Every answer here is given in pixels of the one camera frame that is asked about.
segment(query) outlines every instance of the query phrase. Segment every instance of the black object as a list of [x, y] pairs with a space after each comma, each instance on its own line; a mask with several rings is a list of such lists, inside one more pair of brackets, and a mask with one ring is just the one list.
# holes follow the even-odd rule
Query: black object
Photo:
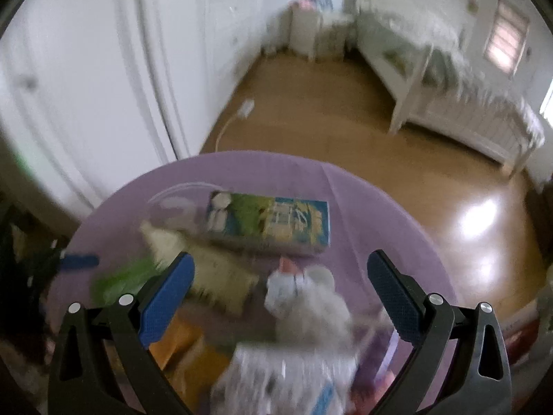
[[[151, 279], [129, 305], [69, 311], [64, 318], [50, 374], [50, 415], [126, 415], [103, 347], [111, 339], [147, 414], [189, 415], [159, 367], [144, 349], [138, 331], [143, 310], [164, 292], [179, 258]], [[413, 351], [374, 415], [507, 414], [511, 383], [507, 353], [496, 316], [487, 303], [476, 309], [451, 306], [438, 294], [426, 295], [417, 282], [397, 271], [383, 251], [372, 253], [367, 272], [402, 339]], [[457, 349], [436, 402], [417, 409], [427, 393], [450, 339]]]

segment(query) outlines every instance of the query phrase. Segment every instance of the window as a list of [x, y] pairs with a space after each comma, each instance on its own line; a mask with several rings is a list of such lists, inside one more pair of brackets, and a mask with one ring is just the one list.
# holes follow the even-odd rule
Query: window
[[540, 114], [553, 125], [553, 80], [549, 85], [549, 90], [547, 91], [547, 95], [541, 105]]
[[527, 17], [499, 0], [484, 56], [509, 76], [515, 74], [521, 60], [529, 24]]

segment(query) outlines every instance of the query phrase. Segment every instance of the white cable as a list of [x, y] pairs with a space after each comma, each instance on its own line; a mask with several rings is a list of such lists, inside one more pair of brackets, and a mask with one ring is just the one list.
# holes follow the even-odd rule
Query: white cable
[[221, 141], [221, 138], [223, 137], [223, 134], [225, 134], [225, 131], [227, 130], [229, 124], [231, 122], [233, 122], [236, 118], [239, 117], [239, 114], [238, 112], [236, 114], [234, 114], [233, 116], [231, 116], [228, 120], [227, 120], [227, 123], [225, 123], [225, 125], [221, 128], [221, 130], [219, 131], [219, 135], [217, 136], [217, 140], [215, 141], [215, 153], [219, 151], [219, 142]]

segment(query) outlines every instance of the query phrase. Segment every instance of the purple tablecloth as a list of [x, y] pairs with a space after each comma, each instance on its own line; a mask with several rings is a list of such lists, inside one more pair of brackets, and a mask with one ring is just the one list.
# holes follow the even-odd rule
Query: purple tablecloth
[[[352, 313], [374, 312], [380, 300], [367, 279], [366, 263], [371, 252], [382, 249], [397, 268], [413, 276], [427, 292], [457, 302], [449, 277], [428, 236], [388, 195], [334, 165], [280, 154], [237, 151], [200, 155], [147, 173], [107, 199], [79, 227], [68, 252], [95, 253], [95, 270], [60, 274], [48, 297], [48, 317], [54, 330], [68, 305], [80, 301], [91, 306], [92, 277], [106, 269], [128, 263], [146, 251], [138, 226], [148, 201], [166, 188], [180, 183], [211, 183], [235, 192], [297, 197], [328, 201], [331, 246], [316, 259], [300, 265], [321, 263], [335, 275], [336, 290]], [[208, 192], [204, 190], [207, 205]], [[391, 369], [398, 372], [410, 352], [400, 341]], [[374, 369], [385, 351], [369, 350]], [[449, 348], [424, 405], [433, 401], [451, 359]]]

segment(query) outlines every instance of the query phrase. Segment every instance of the white bed frame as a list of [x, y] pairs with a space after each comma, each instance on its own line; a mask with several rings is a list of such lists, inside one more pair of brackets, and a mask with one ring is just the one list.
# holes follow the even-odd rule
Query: white bed frame
[[389, 133], [396, 134], [407, 123], [415, 123], [457, 140], [512, 171], [510, 177], [524, 168], [534, 151], [529, 135], [513, 120], [497, 111], [475, 103], [458, 101], [452, 95], [436, 95], [422, 85], [432, 47], [427, 47], [406, 80], [372, 43], [371, 28], [359, 23], [357, 47], [371, 68], [396, 100]]

